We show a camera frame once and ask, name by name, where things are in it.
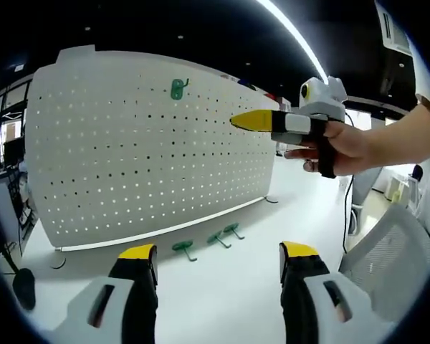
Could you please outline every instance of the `mesh chair back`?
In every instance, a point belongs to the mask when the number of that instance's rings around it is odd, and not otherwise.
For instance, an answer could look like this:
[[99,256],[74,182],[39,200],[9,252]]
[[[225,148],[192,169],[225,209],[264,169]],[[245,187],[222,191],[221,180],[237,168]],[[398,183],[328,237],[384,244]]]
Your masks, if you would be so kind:
[[399,321],[430,273],[430,237],[404,207],[392,204],[341,262],[340,272],[371,298],[383,319]]

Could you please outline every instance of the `hand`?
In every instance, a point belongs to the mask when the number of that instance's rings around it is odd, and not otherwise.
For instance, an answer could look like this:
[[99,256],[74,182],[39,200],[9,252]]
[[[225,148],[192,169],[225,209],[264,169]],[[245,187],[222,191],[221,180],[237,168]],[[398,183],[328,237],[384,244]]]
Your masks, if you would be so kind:
[[[366,132],[342,122],[330,121],[324,134],[336,149],[336,176],[347,176],[370,168],[370,144]],[[285,153],[286,159],[305,159],[303,168],[307,172],[318,172],[319,151],[313,142],[301,142],[310,149],[295,149]]]

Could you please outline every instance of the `computer monitor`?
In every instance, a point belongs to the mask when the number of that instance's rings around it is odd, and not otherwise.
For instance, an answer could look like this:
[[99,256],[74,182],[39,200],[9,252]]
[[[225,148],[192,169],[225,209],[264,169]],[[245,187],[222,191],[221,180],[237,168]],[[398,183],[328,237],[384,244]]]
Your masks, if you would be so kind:
[[24,138],[15,138],[4,144],[5,166],[15,166],[24,160]]

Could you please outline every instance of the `black strap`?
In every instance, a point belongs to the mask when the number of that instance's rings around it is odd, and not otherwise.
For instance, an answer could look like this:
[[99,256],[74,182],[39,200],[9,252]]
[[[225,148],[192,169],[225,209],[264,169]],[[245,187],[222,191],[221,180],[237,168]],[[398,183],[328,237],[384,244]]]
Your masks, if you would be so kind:
[[328,138],[323,135],[326,124],[326,120],[312,119],[310,121],[310,135],[317,143],[319,153],[318,171],[323,177],[335,178],[333,166],[335,165],[336,149],[330,144]]

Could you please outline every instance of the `green hook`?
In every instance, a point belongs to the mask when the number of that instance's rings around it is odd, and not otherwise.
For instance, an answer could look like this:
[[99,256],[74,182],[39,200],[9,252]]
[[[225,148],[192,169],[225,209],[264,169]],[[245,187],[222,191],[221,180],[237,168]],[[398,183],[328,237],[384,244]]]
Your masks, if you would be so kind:
[[209,236],[209,238],[207,239],[207,244],[213,244],[214,242],[219,242],[220,244],[222,244],[224,246],[225,249],[228,249],[229,247],[231,247],[231,244],[225,244],[220,239],[220,235],[221,235],[221,231],[218,231],[217,233]]
[[234,235],[237,237],[237,239],[239,240],[244,240],[245,236],[240,236],[236,229],[237,227],[239,227],[239,224],[236,222],[235,224],[230,224],[229,226],[226,226],[225,229],[223,229],[223,233],[234,233]]
[[174,79],[172,81],[171,98],[180,100],[183,97],[183,89],[189,85],[189,79],[186,79],[186,84],[182,79]]
[[172,246],[172,250],[175,252],[178,251],[184,251],[186,256],[188,257],[188,260],[190,262],[195,262],[196,260],[198,260],[197,258],[191,258],[189,253],[188,253],[188,249],[193,246],[193,240],[188,240],[186,242],[177,242],[176,244],[174,244]]

